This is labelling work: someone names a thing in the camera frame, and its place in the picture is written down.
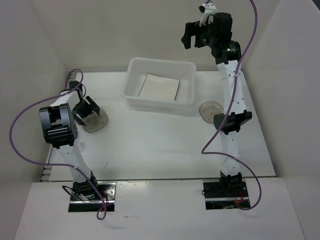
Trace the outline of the square white plate black rim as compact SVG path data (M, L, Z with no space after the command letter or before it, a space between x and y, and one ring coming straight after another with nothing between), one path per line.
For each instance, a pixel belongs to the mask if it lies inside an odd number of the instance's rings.
M178 95L180 79L168 78L148 73L143 81L138 97L175 101Z

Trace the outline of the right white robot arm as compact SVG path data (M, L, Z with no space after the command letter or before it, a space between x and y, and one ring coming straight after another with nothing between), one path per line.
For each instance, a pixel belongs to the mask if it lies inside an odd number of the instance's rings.
M225 157L220 170L219 191L229 197L242 186L243 177L235 158L238 154L238 134L241 126L252 119L241 87L241 65L243 51L237 41L232 40L233 19L229 13L207 13L203 21L188 22L181 42L185 49L191 48L195 38L196 48L209 47L215 59L224 97L224 112L213 117L215 136L221 137Z

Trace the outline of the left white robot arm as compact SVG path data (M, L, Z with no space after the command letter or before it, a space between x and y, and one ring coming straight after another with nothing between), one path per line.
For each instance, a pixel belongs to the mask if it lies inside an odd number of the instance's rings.
M80 152L77 124L84 125L82 119L100 109L91 99L89 102L85 100L80 82L74 81L69 86L75 87L75 90L63 90L54 103L39 109L42 133L44 140L64 159L65 163L60 166L70 168L73 181L71 190L76 197L94 200L101 196L100 188Z

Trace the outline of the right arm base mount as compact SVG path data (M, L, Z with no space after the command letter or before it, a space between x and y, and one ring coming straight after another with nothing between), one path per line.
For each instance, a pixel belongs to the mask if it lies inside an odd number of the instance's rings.
M250 198L246 182L243 181L235 189L223 191L218 180L204 180L203 190L206 210L228 210L240 208L250 208Z

